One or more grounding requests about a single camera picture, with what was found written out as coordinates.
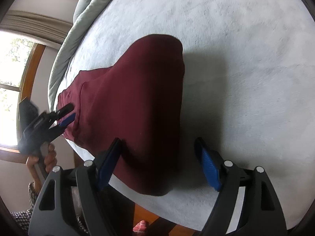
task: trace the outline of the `bed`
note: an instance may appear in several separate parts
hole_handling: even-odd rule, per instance
[[[302,0],[80,0],[51,71],[50,109],[80,70],[110,67],[155,33],[177,37],[184,48],[181,174],[161,197],[140,195],[115,176],[110,184],[158,216],[201,230],[218,195],[192,152],[202,136],[241,167],[263,166],[287,228],[297,225],[315,198],[315,22],[308,8]],[[68,142],[83,160],[94,158]]]

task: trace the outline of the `cuff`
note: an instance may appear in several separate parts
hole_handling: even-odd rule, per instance
[[[38,193],[34,189],[34,182],[30,182],[28,185],[28,195],[30,197],[30,203],[33,207],[38,197]]]

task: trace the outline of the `metal handle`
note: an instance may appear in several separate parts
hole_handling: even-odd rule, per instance
[[[44,144],[41,145],[39,160],[34,165],[36,173],[37,173],[39,180],[42,183],[42,185],[48,176],[48,173],[46,172],[46,166],[44,164],[45,157],[48,154],[48,146],[49,146],[49,143],[47,143],[47,142],[45,142]]]

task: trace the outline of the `blue gripper pad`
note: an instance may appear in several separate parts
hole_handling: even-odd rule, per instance
[[[76,118],[76,113],[74,112],[73,114],[71,114],[70,116],[68,116],[66,119],[64,119],[61,123],[59,123],[58,125],[60,127],[66,127],[68,126],[70,123],[74,122],[74,119]]]
[[[195,154],[199,160],[208,184],[216,191],[220,191],[222,183],[220,181],[220,165],[224,161],[216,151],[209,150],[205,141],[198,137],[195,140]]]
[[[204,148],[201,151],[201,166],[208,184],[216,191],[220,191],[222,184],[220,182],[219,170],[215,167],[210,155]]]
[[[111,175],[113,174],[114,168],[120,157],[120,152],[112,150],[107,159],[104,161],[98,176],[97,188],[102,190],[105,186],[108,185]]]

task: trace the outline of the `wooden window trim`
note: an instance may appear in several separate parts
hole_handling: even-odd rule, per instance
[[[4,88],[4,89],[7,89],[7,90],[13,90],[13,91],[18,91],[18,92],[20,92],[19,87],[10,86],[10,85],[5,85],[5,84],[2,84],[2,83],[0,83],[0,88]]]
[[[35,75],[45,48],[45,45],[34,44],[22,76],[18,102],[22,101],[24,98],[31,98]],[[18,114],[19,111],[17,111],[17,134],[18,137],[21,137],[22,133],[19,129]],[[27,156],[20,154],[16,146],[6,147],[0,145],[0,160],[26,163]]]

